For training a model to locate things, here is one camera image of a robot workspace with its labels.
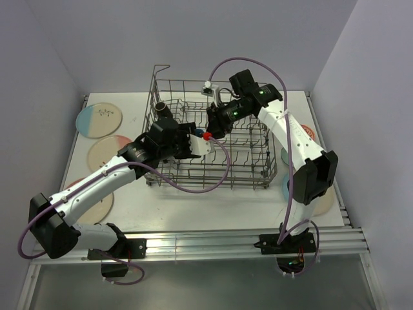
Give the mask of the dark blue mug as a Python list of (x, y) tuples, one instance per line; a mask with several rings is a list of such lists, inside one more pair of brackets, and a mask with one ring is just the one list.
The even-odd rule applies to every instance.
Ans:
[(195, 135), (196, 135), (197, 137), (202, 138), (204, 133), (205, 133), (205, 132), (204, 132), (204, 130), (202, 130), (202, 129), (196, 129), (196, 130), (195, 130)]

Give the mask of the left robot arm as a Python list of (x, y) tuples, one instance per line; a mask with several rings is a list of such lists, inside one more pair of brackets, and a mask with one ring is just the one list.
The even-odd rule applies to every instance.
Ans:
[(103, 198), (140, 179), (171, 157), (200, 158), (212, 150), (209, 141), (195, 134), (193, 123), (179, 124), (160, 118), (149, 131), (126, 144), (100, 169), (74, 186), (47, 198), (38, 194), (30, 201), (31, 233), (51, 258), (72, 249), (104, 251), (111, 258), (125, 252), (127, 240), (113, 223), (82, 224), (78, 220)]

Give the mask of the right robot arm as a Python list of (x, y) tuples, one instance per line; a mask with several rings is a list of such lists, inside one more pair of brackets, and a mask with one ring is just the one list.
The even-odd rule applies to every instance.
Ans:
[(233, 124), (254, 116), (275, 136), (288, 155), (288, 202), (277, 244), (288, 252), (301, 245), (301, 235), (315, 209), (316, 201), (331, 188), (336, 174), (338, 156), (326, 151), (312, 139), (288, 110), (287, 96), (272, 84), (260, 85), (251, 71), (233, 75), (229, 82), (236, 95), (223, 103), (220, 87), (206, 80), (202, 95), (214, 100), (206, 110), (207, 132), (215, 139), (231, 133)]

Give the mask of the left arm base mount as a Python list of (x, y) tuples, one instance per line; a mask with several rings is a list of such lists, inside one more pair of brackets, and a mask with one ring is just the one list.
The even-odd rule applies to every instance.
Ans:
[[(114, 285), (137, 284), (145, 277), (145, 271), (134, 260), (144, 259), (146, 255), (146, 239), (129, 238), (120, 251), (102, 251), (89, 249), (87, 260), (101, 262), (101, 275), (105, 281)], [(129, 271), (138, 271), (139, 278), (132, 282), (121, 282)]]

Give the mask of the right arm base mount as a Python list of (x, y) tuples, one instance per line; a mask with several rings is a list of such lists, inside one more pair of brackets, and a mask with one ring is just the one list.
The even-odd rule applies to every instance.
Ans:
[(294, 277), (302, 273), (306, 266), (306, 254), (315, 254), (314, 262), (318, 259), (319, 240), (308, 229), (297, 236), (288, 235), (278, 244), (280, 236), (260, 234), (259, 241), (254, 247), (259, 249), (262, 255), (275, 255), (277, 266), (283, 276)]

